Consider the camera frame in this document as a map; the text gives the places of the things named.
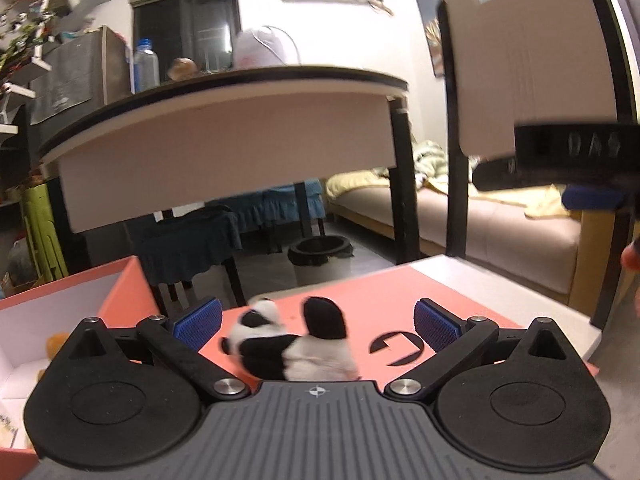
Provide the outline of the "pink box lid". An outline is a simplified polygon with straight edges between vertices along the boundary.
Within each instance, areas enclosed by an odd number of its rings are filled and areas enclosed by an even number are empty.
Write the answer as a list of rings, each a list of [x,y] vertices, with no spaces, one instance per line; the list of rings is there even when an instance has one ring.
[[[601,341],[601,331],[590,317],[538,292],[515,284],[469,263],[437,257],[394,266],[349,280],[294,289],[269,297],[277,304],[289,332],[305,331],[302,302],[323,296],[344,312],[349,344],[360,377],[384,386],[420,364],[434,351],[416,340],[413,309],[430,298],[460,318],[483,315],[501,327],[527,327],[534,318],[552,318],[583,359],[589,359]]]

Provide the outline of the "black white panda plush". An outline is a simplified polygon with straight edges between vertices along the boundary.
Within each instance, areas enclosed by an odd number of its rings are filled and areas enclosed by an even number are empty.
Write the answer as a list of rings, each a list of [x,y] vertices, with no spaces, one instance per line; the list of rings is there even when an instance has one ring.
[[[262,299],[239,316],[220,350],[247,375],[283,382],[353,382],[360,373],[342,309],[324,297],[302,305],[306,333],[288,332],[275,302]]]

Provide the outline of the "brown bear plush toy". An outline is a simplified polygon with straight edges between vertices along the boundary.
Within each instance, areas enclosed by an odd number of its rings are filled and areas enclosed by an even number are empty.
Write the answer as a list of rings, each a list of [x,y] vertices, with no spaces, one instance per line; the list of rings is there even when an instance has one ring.
[[[56,333],[46,341],[46,353],[49,361],[52,361],[66,343],[69,333]]]

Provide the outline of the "teal covered dining chair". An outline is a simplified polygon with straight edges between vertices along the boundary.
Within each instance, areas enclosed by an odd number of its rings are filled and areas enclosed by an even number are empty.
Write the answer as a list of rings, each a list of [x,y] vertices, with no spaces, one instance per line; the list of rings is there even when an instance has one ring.
[[[138,257],[143,273],[160,310],[166,311],[160,285],[177,299],[175,284],[192,287],[195,275],[212,266],[223,266],[236,304],[246,304],[234,254],[241,248],[238,222],[224,205],[205,206],[181,217],[157,221],[152,214],[128,220],[125,226],[132,251]]]

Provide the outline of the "beige sofa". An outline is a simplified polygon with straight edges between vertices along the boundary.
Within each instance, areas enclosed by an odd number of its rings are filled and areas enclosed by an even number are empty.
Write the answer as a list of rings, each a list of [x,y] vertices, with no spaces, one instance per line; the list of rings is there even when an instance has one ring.
[[[433,141],[413,148],[420,247],[429,256],[446,245],[448,157]],[[483,193],[469,189],[466,258],[514,282],[593,315],[608,265],[610,212],[569,211],[557,185]],[[390,179],[384,168],[334,174],[326,180],[333,212],[391,237]]]

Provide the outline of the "pink open box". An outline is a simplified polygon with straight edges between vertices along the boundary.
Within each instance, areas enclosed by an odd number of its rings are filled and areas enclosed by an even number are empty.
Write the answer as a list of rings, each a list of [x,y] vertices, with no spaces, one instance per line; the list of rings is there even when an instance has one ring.
[[[1,477],[19,479],[37,463],[27,447],[22,413],[48,364],[46,343],[71,333],[84,318],[110,327],[134,326],[157,306],[137,258],[128,257],[40,285],[1,301]]]

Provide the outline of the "green folded stool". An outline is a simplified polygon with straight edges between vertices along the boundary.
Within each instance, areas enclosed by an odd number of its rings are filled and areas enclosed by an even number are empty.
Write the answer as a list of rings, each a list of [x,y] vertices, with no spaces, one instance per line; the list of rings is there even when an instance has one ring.
[[[66,262],[56,234],[47,185],[24,188],[21,212],[38,278],[46,283],[66,278]]]

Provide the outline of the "black trash bin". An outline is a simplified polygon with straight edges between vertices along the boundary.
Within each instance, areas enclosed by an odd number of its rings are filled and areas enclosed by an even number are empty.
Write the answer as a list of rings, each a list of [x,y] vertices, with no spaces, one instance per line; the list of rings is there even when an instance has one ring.
[[[349,278],[353,256],[354,246],[339,235],[308,237],[288,248],[298,287]]]

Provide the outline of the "white curved dining table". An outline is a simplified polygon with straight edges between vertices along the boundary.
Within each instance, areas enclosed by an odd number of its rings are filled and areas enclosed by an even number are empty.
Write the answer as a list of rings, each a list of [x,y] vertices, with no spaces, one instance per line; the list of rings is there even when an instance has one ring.
[[[79,119],[40,150],[76,232],[358,169],[387,167],[396,259],[420,256],[402,79],[331,66],[165,84]]]

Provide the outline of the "clear plastic water bottle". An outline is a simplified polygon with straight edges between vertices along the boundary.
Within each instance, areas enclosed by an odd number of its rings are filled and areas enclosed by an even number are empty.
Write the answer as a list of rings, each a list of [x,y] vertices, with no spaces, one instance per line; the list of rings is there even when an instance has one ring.
[[[153,89],[160,84],[158,57],[152,50],[152,41],[143,38],[134,51],[134,92]]]

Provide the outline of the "small brown figurine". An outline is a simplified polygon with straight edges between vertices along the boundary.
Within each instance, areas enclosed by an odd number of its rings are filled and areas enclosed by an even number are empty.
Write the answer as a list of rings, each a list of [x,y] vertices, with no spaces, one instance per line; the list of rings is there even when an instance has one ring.
[[[172,81],[183,81],[198,76],[200,71],[190,58],[175,58],[167,72]]]

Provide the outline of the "grey refrigerator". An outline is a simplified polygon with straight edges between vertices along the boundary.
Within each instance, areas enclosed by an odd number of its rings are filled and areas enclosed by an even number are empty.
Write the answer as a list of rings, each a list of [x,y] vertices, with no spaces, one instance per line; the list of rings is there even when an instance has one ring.
[[[30,85],[36,94],[30,121],[62,129],[130,96],[128,58],[126,42],[106,26],[61,44],[46,56],[50,72]]]

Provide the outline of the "dark window door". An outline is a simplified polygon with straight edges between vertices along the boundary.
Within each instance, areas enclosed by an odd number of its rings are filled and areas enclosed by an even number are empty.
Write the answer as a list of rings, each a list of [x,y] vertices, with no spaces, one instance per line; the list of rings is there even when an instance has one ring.
[[[134,52],[157,58],[157,81],[171,81],[178,58],[198,73],[233,67],[234,40],[241,31],[238,0],[144,0],[132,6]]]

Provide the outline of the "black frame white chair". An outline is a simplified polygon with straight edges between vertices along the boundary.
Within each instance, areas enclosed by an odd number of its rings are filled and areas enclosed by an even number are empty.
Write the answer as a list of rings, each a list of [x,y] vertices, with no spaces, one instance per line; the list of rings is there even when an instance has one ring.
[[[479,162],[515,152],[514,127],[639,125],[639,0],[442,0],[437,8],[448,120],[446,252],[463,257]],[[614,216],[591,322],[612,312],[639,209]]]

